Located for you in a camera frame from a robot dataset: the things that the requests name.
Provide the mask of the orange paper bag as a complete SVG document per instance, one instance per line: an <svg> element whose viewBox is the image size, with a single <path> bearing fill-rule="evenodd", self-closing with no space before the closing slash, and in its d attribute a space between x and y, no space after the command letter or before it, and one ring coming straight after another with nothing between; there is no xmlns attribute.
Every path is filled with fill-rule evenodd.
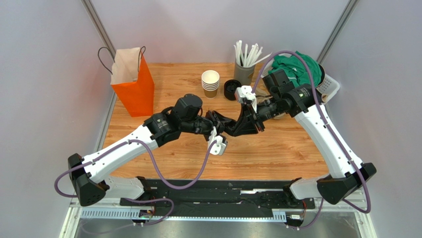
<svg viewBox="0 0 422 238"><path fill-rule="evenodd" d="M145 59L146 47L119 49L113 58L111 86L131 117L151 116L155 83Z"/></svg>

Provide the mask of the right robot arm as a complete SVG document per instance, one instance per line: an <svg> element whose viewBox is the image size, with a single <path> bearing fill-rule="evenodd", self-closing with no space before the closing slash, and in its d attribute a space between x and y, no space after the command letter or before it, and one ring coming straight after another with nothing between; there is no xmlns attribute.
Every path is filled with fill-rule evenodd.
<svg viewBox="0 0 422 238"><path fill-rule="evenodd" d="M376 174L373 163L364 163L332 124L320 96L310 84L295 87L280 73L264 78L270 98L257 103L251 86L231 88L241 104L238 120L224 119L225 132L230 136L257 134L264 130L264 121L280 114L289 114L308 133L327 164L329 173L313 179L297 178L284 190L288 199L323 198L330 204L344 201Z"/></svg>

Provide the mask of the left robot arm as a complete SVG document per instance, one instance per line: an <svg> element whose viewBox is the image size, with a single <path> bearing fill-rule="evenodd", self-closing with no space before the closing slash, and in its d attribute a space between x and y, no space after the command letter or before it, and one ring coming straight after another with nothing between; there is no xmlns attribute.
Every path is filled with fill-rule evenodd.
<svg viewBox="0 0 422 238"><path fill-rule="evenodd" d="M191 187L202 175L210 155L222 155L227 141L222 124L208 113L199 112L203 101L194 94L179 98L175 105L153 114L129 135L111 146L90 155L75 153L68 157L67 175L83 207L91 206L104 198L137 199L146 191L140 178L114 178L110 174L134 158L147 153L160 179L164 176L158 169L152 151L177 140L182 133L203 135L207 142L206 158L198 175L187 185L165 184L178 190Z"/></svg>

